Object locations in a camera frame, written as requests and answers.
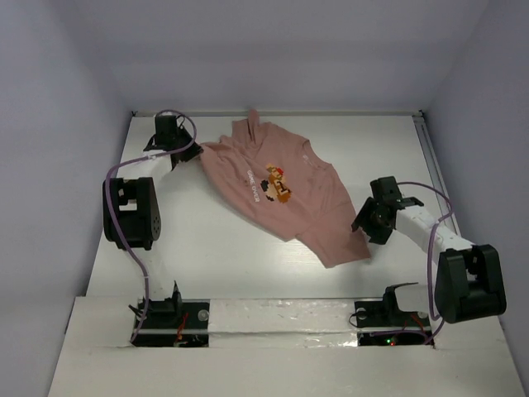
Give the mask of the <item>pink printed t-shirt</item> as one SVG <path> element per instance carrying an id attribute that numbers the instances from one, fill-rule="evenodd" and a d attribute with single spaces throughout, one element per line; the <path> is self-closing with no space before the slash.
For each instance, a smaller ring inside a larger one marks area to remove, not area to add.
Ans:
<path id="1" fill-rule="evenodd" d="M 233 122 L 229 136 L 202 148 L 210 183 L 265 231 L 299 240 L 326 268 L 370 257 L 365 238 L 351 228 L 356 211 L 346 187 L 306 137 L 251 110 Z"/>

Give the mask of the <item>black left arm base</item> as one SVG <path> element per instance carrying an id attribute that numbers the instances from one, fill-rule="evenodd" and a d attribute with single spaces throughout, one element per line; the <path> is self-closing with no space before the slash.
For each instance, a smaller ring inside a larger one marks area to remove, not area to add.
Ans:
<path id="1" fill-rule="evenodd" d="M 170 299 L 151 301 L 135 347 L 208 347 L 210 301 L 185 299 L 175 309 Z"/>

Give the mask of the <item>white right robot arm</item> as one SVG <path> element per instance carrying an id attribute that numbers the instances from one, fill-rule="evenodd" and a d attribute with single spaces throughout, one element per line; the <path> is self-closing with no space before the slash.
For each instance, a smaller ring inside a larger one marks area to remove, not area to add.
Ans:
<path id="1" fill-rule="evenodd" d="M 474 244 L 445 225 L 454 208 L 441 191 L 412 183 L 445 200 L 447 213 L 435 218 L 421 200 L 403 195 L 402 185 L 393 176 L 371 181 L 371 195 L 356 215 L 352 230 L 362 231 L 368 242 L 379 246 L 399 232 L 427 254 L 432 319 L 454 324 L 504 314 L 507 297 L 498 251 L 489 244 Z"/>

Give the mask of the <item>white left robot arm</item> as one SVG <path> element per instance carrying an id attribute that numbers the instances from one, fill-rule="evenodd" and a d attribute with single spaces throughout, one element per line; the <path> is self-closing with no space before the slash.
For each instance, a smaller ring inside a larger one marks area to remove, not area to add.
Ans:
<path id="1" fill-rule="evenodd" d="M 138 266 L 144 298 L 134 312 L 166 327 L 183 317 L 181 294 L 154 248 L 162 229 L 156 186 L 176 165 L 202 153 L 195 123 L 183 113 L 154 115 L 155 133 L 138 157 L 113 166 L 102 184 L 103 231 Z"/>

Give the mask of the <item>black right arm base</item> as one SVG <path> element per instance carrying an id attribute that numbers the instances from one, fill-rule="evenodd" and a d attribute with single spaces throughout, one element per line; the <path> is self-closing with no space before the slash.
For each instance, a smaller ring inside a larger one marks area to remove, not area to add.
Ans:
<path id="1" fill-rule="evenodd" d="M 360 347 L 432 345 L 431 324 L 418 312 L 390 308 L 382 299 L 357 300 L 348 323 L 356 331 Z"/>

